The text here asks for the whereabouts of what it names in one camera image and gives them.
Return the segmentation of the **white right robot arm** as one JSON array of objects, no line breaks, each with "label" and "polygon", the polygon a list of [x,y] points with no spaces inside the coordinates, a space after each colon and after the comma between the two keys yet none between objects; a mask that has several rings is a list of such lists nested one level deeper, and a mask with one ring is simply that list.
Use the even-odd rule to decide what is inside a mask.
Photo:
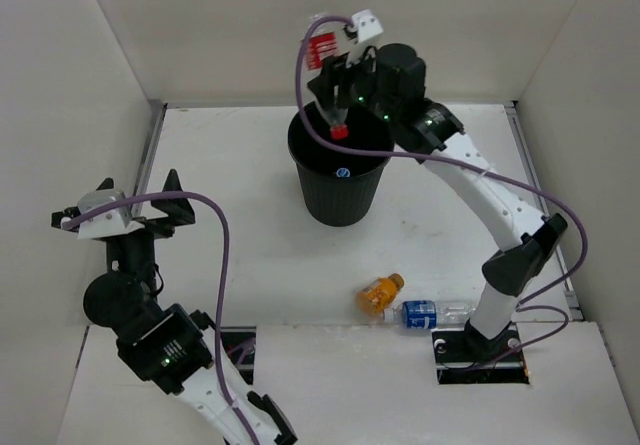
[{"label": "white right robot arm", "polygon": [[491,234],[497,251],[483,264],[485,286],[464,326],[463,345],[483,361],[506,342],[512,314],[568,228],[521,200],[518,182],[497,174],[462,122],[426,96],[426,64],[405,44],[368,46],[356,59],[333,55],[308,88],[326,112],[361,108],[384,124],[394,143],[444,181]]}]

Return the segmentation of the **blue label plastic bottle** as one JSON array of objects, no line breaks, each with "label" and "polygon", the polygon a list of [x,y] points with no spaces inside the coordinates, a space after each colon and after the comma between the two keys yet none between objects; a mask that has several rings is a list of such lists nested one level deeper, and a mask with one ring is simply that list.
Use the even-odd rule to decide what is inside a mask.
[{"label": "blue label plastic bottle", "polygon": [[465,300],[409,300],[385,309],[382,321],[409,331],[459,329],[475,309],[473,302]]}]

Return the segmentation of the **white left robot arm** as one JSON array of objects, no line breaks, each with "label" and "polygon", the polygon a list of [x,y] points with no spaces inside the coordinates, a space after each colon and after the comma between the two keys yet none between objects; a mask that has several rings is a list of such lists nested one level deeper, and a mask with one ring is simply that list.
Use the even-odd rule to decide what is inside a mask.
[{"label": "white left robot arm", "polygon": [[[155,243],[193,225],[197,201],[217,215],[223,236],[216,312],[181,305],[161,307],[164,281]],[[83,311],[94,325],[111,330],[118,357],[142,381],[154,383],[198,412],[227,444],[294,444],[297,436],[275,401],[247,383],[222,337],[222,312],[230,262],[230,229],[210,198],[185,191],[171,170],[156,193],[128,197],[106,178],[76,205],[51,215],[55,229],[106,247],[107,270],[83,296]]]}]

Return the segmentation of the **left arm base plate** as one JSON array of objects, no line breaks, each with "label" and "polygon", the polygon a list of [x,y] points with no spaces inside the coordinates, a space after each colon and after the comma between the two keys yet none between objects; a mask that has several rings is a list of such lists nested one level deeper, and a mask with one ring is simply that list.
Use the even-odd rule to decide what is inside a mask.
[{"label": "left arm base plate", "polygon": [[246,383],[254,382],[257,329],[228,327],[221,331],[222,348]]}]

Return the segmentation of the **orange juice bottle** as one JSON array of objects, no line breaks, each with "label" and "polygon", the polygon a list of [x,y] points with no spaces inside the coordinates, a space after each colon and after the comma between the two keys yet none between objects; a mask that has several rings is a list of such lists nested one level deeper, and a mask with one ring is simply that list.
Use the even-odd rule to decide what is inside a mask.
[{"label": "orange juice bottle", "polygon": [[378,316],[395,300],[404,285],[400,274],[380,277],[356,294],[356,305],[363,313]]}]

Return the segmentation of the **black ribbed plastic bin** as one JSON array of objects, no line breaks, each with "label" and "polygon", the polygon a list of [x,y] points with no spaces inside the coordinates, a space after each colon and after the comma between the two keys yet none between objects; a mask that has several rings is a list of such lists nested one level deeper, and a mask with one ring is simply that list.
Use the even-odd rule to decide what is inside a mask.
[{"label": "black ribbed plastic bin", "polygon": [[[339,146],[391,151],[394,141],[386,125],[360,108],[346,117],[348,136]],[[299,115],[292,119],[287,135],[290,155],[297,168],[307,210],[317,221],[346,227],[360,221],[373,202],[386,157],[362,157],[339,153],[317,143]]]}]

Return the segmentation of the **aluminium table edge rail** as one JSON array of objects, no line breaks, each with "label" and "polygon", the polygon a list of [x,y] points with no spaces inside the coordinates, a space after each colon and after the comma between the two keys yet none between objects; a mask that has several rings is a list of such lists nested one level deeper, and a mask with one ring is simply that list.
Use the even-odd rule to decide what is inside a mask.
[{"label": "aluminium table edge rail", "polygon": [[151,108],[151,120],[134,183],[134,196],[141,195],[147,190],[167,111],[167,103],[162,100],[150,100],[149,105]]}]

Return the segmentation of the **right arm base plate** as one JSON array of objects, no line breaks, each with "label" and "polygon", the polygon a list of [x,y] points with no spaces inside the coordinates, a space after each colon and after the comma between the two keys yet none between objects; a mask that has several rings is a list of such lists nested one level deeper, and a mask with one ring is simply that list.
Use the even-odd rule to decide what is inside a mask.
[{"label": "right arm base plate", "polygon": [[530,383],[520,335],[510,324],[488,351],[471,347],[463,329],[435,329],[431,334],[439,385]]}]

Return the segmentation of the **red label plastic bottle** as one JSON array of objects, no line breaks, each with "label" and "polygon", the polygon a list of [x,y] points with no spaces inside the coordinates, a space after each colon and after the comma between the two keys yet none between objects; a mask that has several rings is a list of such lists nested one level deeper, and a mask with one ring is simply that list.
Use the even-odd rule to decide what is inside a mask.
[{"label": "red label plastic bottle", "polygon": [[327,19],[328,13],[319,13],[309,19],[309,28],[301,43],[302,59],[299,91],[306,90],[313,100],[317,118],[309,121],[323,131],[327,140],[341,142],[349,136],[346,125],[347,110],[336,104],[338,72],[342,66],[336,31],[342,22]]}]

